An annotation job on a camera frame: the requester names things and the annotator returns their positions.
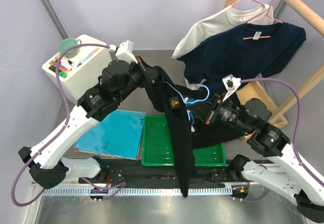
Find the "light blue wire hanger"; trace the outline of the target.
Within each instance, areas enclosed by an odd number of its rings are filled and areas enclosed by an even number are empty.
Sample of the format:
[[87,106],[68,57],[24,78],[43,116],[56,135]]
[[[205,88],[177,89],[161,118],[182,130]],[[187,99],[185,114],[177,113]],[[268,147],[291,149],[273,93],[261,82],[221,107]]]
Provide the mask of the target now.
[[[193,105],[193,104],[196,104],[198,102],[204,102],[206,101],[209,96],[210,96],[210,90],[209,88],[204,84],[204,82],[206,82],[206,79],[203,79],[200,84],[196,84],[194,87],[197,89],[198,87],[203,87],[206,89],[207,91],[207,95],[204,99],[194,99],[194,98],[191,98],[191,97],[184,97],[182,95],[182,93],[180,91],[178,91],[174,86],[172,86],[169,82],[167,82],[165,80],[165,78],[162,78],[162,81],[166,84],[168,84],[181,98],[182,102],[185,104],[185,105]],[[188,115],[188,119],[189,121],[191,122],[191,133],[194,133],[195,132],[195,128],[194,128],[194,115],[193,115],[193,112],[191,112],[190,110],[186,109],[186,112],[187,112],[187,115]]]

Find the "black flower print t-shirt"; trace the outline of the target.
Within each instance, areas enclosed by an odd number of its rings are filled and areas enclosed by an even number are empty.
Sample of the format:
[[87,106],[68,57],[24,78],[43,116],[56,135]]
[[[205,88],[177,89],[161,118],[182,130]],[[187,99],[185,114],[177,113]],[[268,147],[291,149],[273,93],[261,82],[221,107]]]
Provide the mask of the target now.
[[174,153],[174,167],[183,197],[188,196],[189,181],[195,174],[195,148],[209,147],[244,136],[230,126],[220,122],[206,125],[203,121],[189,119],[184,98],[204,99],[205,88],[194,91],[175,85],[167,73],[155,66],[158,77],[145,90],[153,107],[164,113],[168,122],[171,145]]

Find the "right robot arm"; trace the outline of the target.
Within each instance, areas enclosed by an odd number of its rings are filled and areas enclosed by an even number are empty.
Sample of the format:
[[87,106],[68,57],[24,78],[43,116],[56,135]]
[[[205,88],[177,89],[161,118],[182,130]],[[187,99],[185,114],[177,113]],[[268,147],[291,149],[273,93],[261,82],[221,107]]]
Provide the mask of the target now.
[[271,115],[265,104],[256,98],[236,106],[223,96],[214,95],[204,102],[187,104],[187,108],[206,125],[221,123],[244,135],[251,135],[247,144],[258,154],[268,158],[287,175],[284,178],[263,168],[254,161],[237,155],[229,167],[235,181],[251,180],[285,197],[307,219],[323,222],[323,180],[317,171],[308,173],[299,163],[290,139],[277,127],[267,122]]

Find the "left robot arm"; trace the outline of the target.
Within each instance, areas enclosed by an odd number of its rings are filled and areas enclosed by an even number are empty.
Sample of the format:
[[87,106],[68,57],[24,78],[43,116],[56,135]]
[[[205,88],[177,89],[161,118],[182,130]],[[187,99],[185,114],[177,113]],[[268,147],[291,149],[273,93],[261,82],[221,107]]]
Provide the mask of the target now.
[[73,178],[104,182],[108,166],[100,157],[69,159],[63,155],[84,133],[117,110],[134,90],[154,84],[158,76],[157,69],[147,65],[139,56],[131,63],[111,61],[102,70],[98,83],[82,95],[65,121],[36,146],[19,150],[32,179],[45,190]]

